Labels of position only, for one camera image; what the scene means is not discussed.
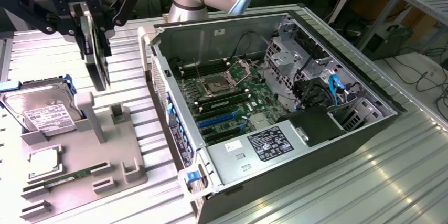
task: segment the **cpu chip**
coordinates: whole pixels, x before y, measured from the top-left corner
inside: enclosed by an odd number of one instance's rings
[[[206,86],[213,93],[219,93],[231,89],[223,76],[214,76],[206,79]]]

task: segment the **hard drive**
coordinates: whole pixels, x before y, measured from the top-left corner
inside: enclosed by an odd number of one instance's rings
[[[0,83],[0,106],[25,128],[26,132],[42,131],[47,136],[77,129],[75,121],[85,118],[75,107],[77,93],[73,79],[51,78]]]

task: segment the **blue pcie slot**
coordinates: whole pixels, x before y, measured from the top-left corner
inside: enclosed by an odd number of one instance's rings
[[[205,128],[207,126],[215,125],[215,124],[222,123],[225,121],[233,120],[233,119],[235,119],[237,115],[238,115],[238,111],[233,112],[231,114],[223,115],[219,118],[207,120],[206,122],[199,123],[199,128]]]

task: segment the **barcode sticker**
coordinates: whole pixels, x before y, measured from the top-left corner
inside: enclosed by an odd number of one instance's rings
[[[237,150],[237,149],[242,148],[243,144],[242,144],[241,140],[237,140],[231,143],[227,143],[225,146],[226,146],[227,151],[231,152],[233,150]]]
[[[59,130],[75,125],[65,104],[29,110],[25,114],[42,132]]]

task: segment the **green circuit board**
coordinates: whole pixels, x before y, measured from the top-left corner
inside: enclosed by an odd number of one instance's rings
[[[239,60],[231,63],[235,64],[230,69],[233,79],[235,82],[241,81],[235,86],[230,85],[225,72],[178,80],[198,126],[202,122],[218,119],[233,114],[233,112],[237,114],[231,120],[201,127],[209,144],[217,144],[238,135],[255,131],[261,127],[275,124],[279,117],[289,113],[265,83],[257,66],[247,62],[242,65]],[[226,94],[235,94],[238,91],[242,94],[205,104],[203,108],[210,109],[210,111],[201,111],[198,102]]]

